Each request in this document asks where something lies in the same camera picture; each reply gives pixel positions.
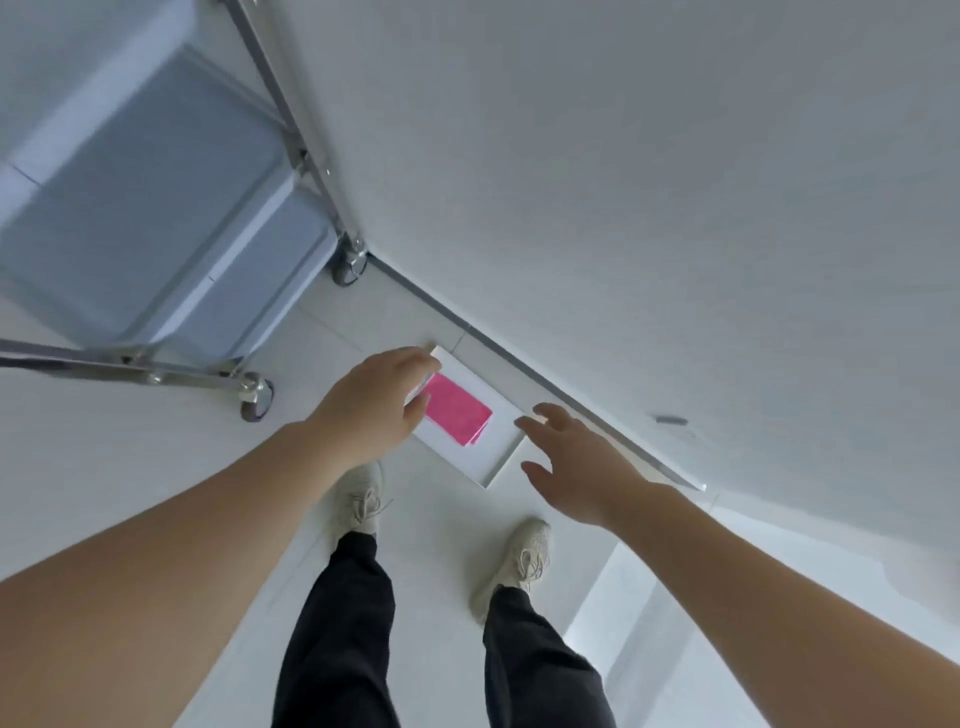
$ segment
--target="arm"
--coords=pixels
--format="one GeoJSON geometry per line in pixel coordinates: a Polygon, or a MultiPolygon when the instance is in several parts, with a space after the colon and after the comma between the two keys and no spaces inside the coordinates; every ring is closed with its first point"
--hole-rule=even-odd
{"type": "Polygon", "coordinates": [[[557,405],[517,425],[553,472],[524,463],[546,500],[612,531],[653,571],[776,728],[960,725],[960,667],[645,480],[557,405]]]}
{"type": "Polygon", "coordinates": [[[409,435],[440,363],[385,352],[198,486],[0,584],[0,725],[176,721],[306,509],[409,435]]]}

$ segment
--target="person's right arm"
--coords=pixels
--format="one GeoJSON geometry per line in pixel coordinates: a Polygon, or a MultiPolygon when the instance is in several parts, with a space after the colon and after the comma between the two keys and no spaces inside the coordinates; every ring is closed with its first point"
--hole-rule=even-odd
{"type": "Polygon", "coordinates": [[[703,630],[774,728],[960,726],[960,667],[644,479],[560,406],[520,427],[552,473],[523,463],[547,502],[627,544],[703,630]]]}

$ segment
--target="folded pink cloth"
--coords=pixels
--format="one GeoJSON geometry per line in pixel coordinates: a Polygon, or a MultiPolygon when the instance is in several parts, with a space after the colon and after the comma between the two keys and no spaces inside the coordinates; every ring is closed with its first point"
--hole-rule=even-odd
{"type": "Polygon", "coordinates": [[[493,414],[486,404],[442,374],[434,374],[423,387],[430,395],[426,416],[460,445],[473,445],[493,414]]]}

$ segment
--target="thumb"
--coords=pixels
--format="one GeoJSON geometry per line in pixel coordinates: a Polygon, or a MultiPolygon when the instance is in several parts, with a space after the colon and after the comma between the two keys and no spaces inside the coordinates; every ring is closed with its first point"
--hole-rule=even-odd
{"type": "Polygon", "coordinates": [[[426,416],[426,405],[430,402],[430,395],[426,392],[420,392],[416,397],[407,402],[403,408],[403,422],[407,424],[410,431],[417,429],[417,425],[423,421],[426,416]]]}
{"type": "Polygon", "coordinates": [[[532,463],[529,460],[520,463],[520,469],[530,480],[530,485],[536,488],[540,495],[549,500],[549,494],[553,486],[553,474],[540,463],[532,463]]]}

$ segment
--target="forearm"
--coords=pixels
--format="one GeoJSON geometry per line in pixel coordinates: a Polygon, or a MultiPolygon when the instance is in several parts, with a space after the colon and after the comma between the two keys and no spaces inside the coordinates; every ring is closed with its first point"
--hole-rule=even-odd
{"type": "Polygon", "coordinates": [[[771,725],[960,725],[960,668],[637,479],[609,527],[650,567],[771,725]]]}
{"type": "Polygon", "coordinates": [[[303,427],[0,584],[0,724],[170,726],[340,474],[303,427]]]}

